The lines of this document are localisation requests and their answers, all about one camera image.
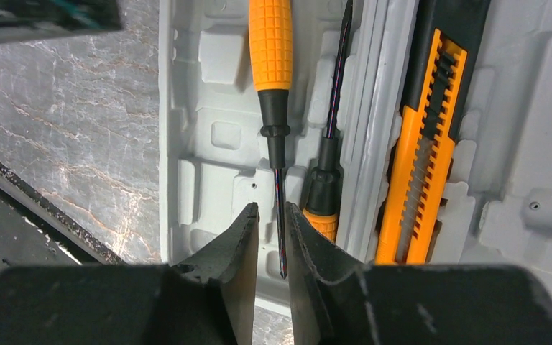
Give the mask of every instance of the screwdriver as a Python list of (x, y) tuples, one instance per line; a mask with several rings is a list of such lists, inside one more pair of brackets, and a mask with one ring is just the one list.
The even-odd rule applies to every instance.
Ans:
[(337, 147), (339, 140), (335, 136), (335, 131), (337, 113), (339, 111), (341, 83), (342, 79), (344, 79), (344, 68), (346, 67), (346, 58), (348, 57), (351, 27), (352, 0), (348, 0), (346, 2), (346, 9), (344, 10), (344, 18), (341, 21), (341, 33), (327, 116), (327, 129), (325, 137), (321, 140), (318, 164), (310, 175), (310, 193), (308, 195), (308, 203), (303, 210), (303, 214), (314, 229), (332, 242), (335, 241), (337, 233), (338, 182), (340, 179), (339, 171), (337, 170)]
[(270, 168), (274, 170), (280, 276), (287, 277), (285, 253), (285, 137), (289, 90), (293, 80), (293, 23), (290, 0), (249, 1), (249, 50), (259, 95)]

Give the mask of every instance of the gray marble countertop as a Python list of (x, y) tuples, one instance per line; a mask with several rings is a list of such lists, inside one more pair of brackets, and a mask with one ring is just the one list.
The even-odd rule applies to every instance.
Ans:
[[(0, 45), (0, 160), (127, 262), (160, 261), (159, 1), (120, 1), (126, 29)], [(254, 343), (292, 344), (255, 311)]]

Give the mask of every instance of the orange plastic handle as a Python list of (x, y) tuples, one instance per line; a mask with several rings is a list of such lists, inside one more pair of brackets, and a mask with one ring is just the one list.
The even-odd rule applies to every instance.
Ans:
[(337, 214), (331, 216), (317, 216), (311, 214), (308, 210), (303, 210), (303, 215), (316, 231), (320, 232), (331, 242), (335, 242), (335, 235), (337, 234)]
[(257, 91), (289, 90), (293, 79), (290, 0), (250, 0), (249, 46)]
[(429, 102), (431, 84), (434, 81), (433, 71), (436, 70), (434, 61), (439, 50), (446, 51), (456, 61), (452, 66), (454, 73), (450, 79), (451, 89), (445, 91), (445, 100), (442, 104), (443, 111), (439, 114), (441, 123), (437, 125), (439, 133), (435, 136), (437, 145), (433, 145), (431, 165), (427, 171), (431, 174), (425, 178), (423, 195), (420, 197), (422, 207), (418, 209), (415, 219), (414, 235), (411, 236), (409, 251), (405, 264), (424, 264), (428, 259), (428, 252), (433, 240), (433, 231), (439, 212), (441, 197), (445, 189), (451, 158), (454, 154), (454, 141), (449, 137), (449, 131), (454, 118), (454, 107), (460, 93), (462, 73), (466, 63), (467, 52), (453, 41), (442, 39), (441, 31), (435, 29), (431, 53), (428, 56), (428, 64), (424, 77), (422, 94), (418, 110), (409, 106), (403, 107), (403, 124), (401, 135), (395, 153), (395, 164), (392, 169), (390, 188), (386, 199), (386, 209), (382, 230), (379, 234), (379, 243), (375, 256), (375, 264), (394, 264), (398, 244), (401, 240), (401, 221), (405, 212), (405, 203), (408, 200), (409, 183), (412, 172), (415, 169), (415, 156), (418, 148), (418, 140), (422, 137), (424, 110)]

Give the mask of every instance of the black screwdriver handle section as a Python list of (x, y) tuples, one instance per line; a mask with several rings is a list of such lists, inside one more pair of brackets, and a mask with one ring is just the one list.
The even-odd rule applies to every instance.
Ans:
[(267, 138), (270, 168), (284, 169), (285, 137), (291, 133), (287, 125), (289, 90), (263, 90), (258, 94), (263, 118), (261, 135)]
[(305, 208), (317, 216), (330, 216), (339, 210), (338, 143), (337, 137), (322, 139), (318, 166), (310, 174), (312, 183)]

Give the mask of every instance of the white foam tray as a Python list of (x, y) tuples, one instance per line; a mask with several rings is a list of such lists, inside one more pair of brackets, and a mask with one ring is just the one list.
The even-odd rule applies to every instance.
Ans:
[[(416, 2), (355, 2), (338, 116), (345, 192), (337, 242), (364, 259), (374, 250), (369, 238), (387, 160), (380, 147), (393, 141)], [(326, 124), (344, 3), (293, 1), (293, 133), (285, 192), (294, 203), (302, 201)], [(278, 269), (272, 171), (250, 73), (247, 7), (247, 1), (232, 0), (160, 2), (162, 259), (186, 258), (225, 230), (247, 203), (257, 202), (257, 305), (288, 314), (288, 286)]]
[[(372, 261), (416, 1), (363, 2), (355, 8), (339, 114), (344, 191), (336, 243)], [(293, 0), (289, 201), (303, 199), (318, 152), (343, 3)], [(187, 257), (256, 201), (257, 304), (286, 314), (246, 8), (247, 0), (160, 2), (162, 258)], [(530, 268), (552, 294), (552, 0), (492, 0), (443, 196), (448, 203), (438, 215), (432, 263), (513, 262)], [(540, 208), (530, 212), (533, 201)]]

